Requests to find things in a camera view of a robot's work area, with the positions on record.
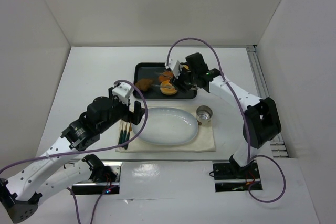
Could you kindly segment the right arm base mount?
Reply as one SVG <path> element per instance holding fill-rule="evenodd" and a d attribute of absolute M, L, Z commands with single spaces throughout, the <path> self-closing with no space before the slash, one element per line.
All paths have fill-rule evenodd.
<path fill-rule="evenodd" d="M 217 193 L 248 191 L 249 186 L 251 186 L 250 190 L 263 190 L 256 162 L 240 172 L 234 171 L 229 161 L 213 162 L 213 169 L 209 175 L 214 179 Z"/>

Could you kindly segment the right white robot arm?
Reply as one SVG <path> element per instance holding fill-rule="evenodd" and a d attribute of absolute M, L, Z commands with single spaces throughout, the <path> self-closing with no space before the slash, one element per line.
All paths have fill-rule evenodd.
<path fill-rule="evenodd" d="M 244 140 L 229 163 L 234 174 L 245 171 L 264 144 L 282 130 L 275 101 L 249 93 L 231 82 L 220 68 L 209 69 L 201 53 L 187 56 L 185 64 L 184 67 L 178 60 L 166 61 L 165 67 L 173 72 L 172 85 L 183 91 L 203 89 L 239 110 Z"/>

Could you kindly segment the brown croissant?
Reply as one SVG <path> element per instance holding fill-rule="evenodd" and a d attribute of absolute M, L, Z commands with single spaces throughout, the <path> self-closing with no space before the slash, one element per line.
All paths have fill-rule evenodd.
<path fill-rule="evenodd" d="M 153 79 L 140 79 L 138 82 L 135 83 L 135 86 L 143 92 L 147 92 L 151 89 L 152 85 L 155 83 Z"/>

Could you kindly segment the metal tongs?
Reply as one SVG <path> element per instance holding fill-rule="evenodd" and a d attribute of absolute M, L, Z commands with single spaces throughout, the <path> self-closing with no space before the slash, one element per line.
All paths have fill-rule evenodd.
<path fill-rule="evenodd" d="M 174 75 L 171 71 L 164 72 L 154 72 L 154 74 L 158 77 L 158 82 L 161 86 L 168 86 L 170 81 L 173 79 Z"/>

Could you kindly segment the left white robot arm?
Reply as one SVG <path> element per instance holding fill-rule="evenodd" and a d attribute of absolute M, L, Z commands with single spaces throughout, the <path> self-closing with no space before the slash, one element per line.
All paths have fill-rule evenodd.
<path fill-rule="evenodd" d="M 112 170 L 86 149 L 120 120 L 138 125 L 147 115 L 145 102 L 136 101 L 130 111 L 128 95 L 94 99 L 42 156 L 28 160 L 30 165 L 18 174 L 1 179 L 1 204 L 12 222 L 25 221 L 46 199 L 72 184 L 111 178 Z"/>

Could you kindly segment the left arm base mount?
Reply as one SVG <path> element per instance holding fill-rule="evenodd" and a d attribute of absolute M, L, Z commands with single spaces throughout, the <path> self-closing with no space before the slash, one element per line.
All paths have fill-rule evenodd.
<path fill-rule="evenodd" d="M 75 195 L 116 195 L 120 191 L 120 162 L 101 161 L 95 154 L 81 159 L 89 166 L 86 180 L 73 184 L 70 188 Z"/>

